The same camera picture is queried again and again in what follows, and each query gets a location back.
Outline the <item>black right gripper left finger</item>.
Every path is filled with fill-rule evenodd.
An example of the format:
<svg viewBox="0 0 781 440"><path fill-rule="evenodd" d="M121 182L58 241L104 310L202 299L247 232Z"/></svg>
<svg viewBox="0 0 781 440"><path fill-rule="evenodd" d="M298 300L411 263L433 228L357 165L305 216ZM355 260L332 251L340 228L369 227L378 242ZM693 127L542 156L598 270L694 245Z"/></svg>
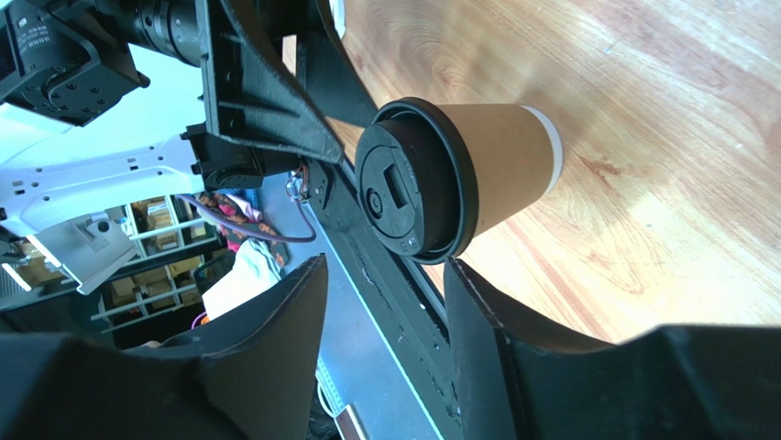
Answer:
<svg viewBox="0 0 781 440"><path fill-rule="evenodd" d="M160 346L1 337L4 439L303 439L328 268L308 258L268 291Z"/></svg>

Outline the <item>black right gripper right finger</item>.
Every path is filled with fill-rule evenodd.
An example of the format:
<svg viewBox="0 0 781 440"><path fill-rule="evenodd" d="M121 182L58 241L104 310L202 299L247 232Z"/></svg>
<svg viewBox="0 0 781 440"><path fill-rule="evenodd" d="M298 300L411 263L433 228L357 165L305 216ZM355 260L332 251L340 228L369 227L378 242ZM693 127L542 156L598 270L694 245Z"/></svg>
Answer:
<svg viewBox="0 0 781 440"><path fill-rule="evenodd" d="M663 325L611 344L445 264L467 439L777 439L776 327Z"/></svg>

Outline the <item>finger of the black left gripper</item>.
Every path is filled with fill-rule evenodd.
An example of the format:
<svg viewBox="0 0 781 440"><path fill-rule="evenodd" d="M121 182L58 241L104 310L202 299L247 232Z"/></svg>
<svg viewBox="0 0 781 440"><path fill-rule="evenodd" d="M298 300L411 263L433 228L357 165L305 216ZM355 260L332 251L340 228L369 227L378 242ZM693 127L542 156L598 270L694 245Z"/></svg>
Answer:
<svg viewBox="0 0 781 440"><path fill-rule="evenodd" d="M201 1L201 72L209 134L256 149L338 163L344 147L281 59L309 29L306 1Z"/></svg>
<svg viewBox="0 0 781 440"><path fill-rule="evenodd" d="M378 112L336 32L330 3L309 1L304 89L325 116L367 127Z"/></svg>

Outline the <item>black cup lid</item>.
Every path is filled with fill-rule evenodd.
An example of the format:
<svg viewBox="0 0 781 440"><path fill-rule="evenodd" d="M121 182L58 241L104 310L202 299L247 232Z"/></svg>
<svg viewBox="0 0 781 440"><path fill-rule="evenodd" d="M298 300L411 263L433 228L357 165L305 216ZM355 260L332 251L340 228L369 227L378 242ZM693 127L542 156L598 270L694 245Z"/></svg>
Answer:
<svg viewBox="0 0 781 440"><path fill-rule="evenodd" d="M414 97L382 106L359 138L355 178L363 215L392 253L436 265L476 234L475 167L440 106Z"/></svg>

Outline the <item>brown paper coffee cup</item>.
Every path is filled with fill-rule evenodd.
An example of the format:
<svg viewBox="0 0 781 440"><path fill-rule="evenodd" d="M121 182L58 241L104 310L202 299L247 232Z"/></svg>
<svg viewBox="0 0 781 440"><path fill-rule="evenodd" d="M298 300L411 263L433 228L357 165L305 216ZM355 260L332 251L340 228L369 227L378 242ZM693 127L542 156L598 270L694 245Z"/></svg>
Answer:
<svg viewBox="0 0 781 440"><path fill-rule="evenodd" d="M552 120L520 104L443 104L477 178L479 236L536 203L560 178L565 149Z"/></svg>

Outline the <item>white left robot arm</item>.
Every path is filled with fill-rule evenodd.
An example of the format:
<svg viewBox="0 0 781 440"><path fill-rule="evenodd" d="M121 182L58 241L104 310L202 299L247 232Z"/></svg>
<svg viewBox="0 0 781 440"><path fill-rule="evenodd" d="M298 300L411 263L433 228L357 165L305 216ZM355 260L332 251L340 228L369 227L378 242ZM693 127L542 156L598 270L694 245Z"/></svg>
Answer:
<svg viewBox="0 0 781 440"><path fill-rule="evenodd" d="M301 161L337 164L331 119L376 106L341 41L340 1L11 1L1 10L1 102L52 133L85 127L149 86L138 46L197 68L205 120L133 150L1 166L1 239L136 200L257 188Z"/></svg>

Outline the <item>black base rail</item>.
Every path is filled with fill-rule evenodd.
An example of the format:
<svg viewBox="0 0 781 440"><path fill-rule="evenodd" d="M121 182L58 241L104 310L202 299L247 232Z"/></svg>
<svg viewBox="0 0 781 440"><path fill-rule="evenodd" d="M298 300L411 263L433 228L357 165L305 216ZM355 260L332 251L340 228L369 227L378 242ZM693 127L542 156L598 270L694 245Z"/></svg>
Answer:
<svg viewBox="0 0 781 440"><path fill-rule="evenodd" d="M445 310L432 282L374 236L349 166L311 162L308 183L329 268L317 377L344 437L461 438Z"/></svg>

